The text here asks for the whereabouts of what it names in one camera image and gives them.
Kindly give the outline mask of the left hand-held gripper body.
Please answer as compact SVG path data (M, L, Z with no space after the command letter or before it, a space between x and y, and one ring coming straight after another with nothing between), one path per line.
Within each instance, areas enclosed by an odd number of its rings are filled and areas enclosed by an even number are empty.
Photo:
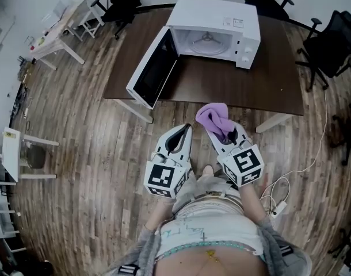
M175 199L188 180L191 169L189 161L153 152L151 160L146 163L144 187L154 196Z

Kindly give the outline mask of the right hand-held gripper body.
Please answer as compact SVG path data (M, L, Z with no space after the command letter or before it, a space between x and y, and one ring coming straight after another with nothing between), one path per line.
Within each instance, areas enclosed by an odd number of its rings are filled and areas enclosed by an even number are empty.
M228 179L237 187L260 179L265 165L256 144L249 148L239 148L232 144L232 150L228 154L218 154L217 161Z

